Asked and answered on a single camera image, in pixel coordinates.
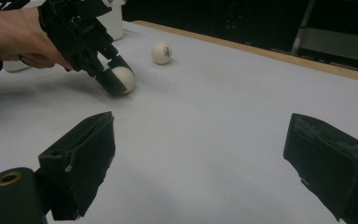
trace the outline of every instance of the finger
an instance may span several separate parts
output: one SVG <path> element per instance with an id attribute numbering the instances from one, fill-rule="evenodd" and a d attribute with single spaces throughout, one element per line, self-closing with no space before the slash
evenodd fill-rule
<path id="1" fill-rule="evenodd" d="M 29 57 L 29 55 L 22 56 L 21 61 L 35 68 L 50 68 L 55 64 L 55 62 L 51 60 L 39 59 L 39 57 Z"/>
<path id="2" fill-rule="evenodd" d="M 55 64 L 55 62 L 53 62 L 51 59 L 41 54 L 23 53 L 22 58 L 27 59 L 29 61 L 33 61 L 38 64 L 45 64 L 46 66 Z"/>
<path id="3" fill-rule="evenodd" d="M 19 54 L 9 54 L 2 61 L 19 61 Z"/>
<path id="4" fill-rule="evenodd" d="M 50 50 L 48 51 L 47 56 L 53 62 L 63 66 L 64 68 L 67 68 L 69 70 L 74 70 L 72 65 L 63 58 L 63 56 L 60 54 L 60 52 L 56 48 L 50 48 Z"/>

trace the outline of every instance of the white table surface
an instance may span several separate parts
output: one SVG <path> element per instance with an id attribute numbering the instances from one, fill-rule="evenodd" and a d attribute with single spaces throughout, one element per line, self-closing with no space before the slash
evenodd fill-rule
<path id="1" fill-rule="evenodd" d="M 282 154 L 292 113 L 358 138 L 357 80 L 124 28 L 114 45 L 137 78 L 124 97 L 59 66 L 0 73 L 0 172 L 36 170 L 37 156 L 78 122 L 112 111 L 117 155 L 78 224 L 337 223 Z M 159 41 L 173 50 L 163 66 L 150 56 Z"/>

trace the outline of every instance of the ball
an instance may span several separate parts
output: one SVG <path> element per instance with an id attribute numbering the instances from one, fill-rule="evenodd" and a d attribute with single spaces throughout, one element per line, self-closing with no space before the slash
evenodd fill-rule
<path id="1" fill-rule="evenodd" d="M 172 49 L 167 43 L 159 42 L 152 48 L 152 58 L 157 64 L 165 64 L 171 60 Z"/>
<path id="2" fill-rule="evenodd" d="M 124 93 L 132 91 L 135 86 L 135 75 L 130 69 L 120 66 L 113 68 L 112 72 L 126 87 L 127 90 Z"/>

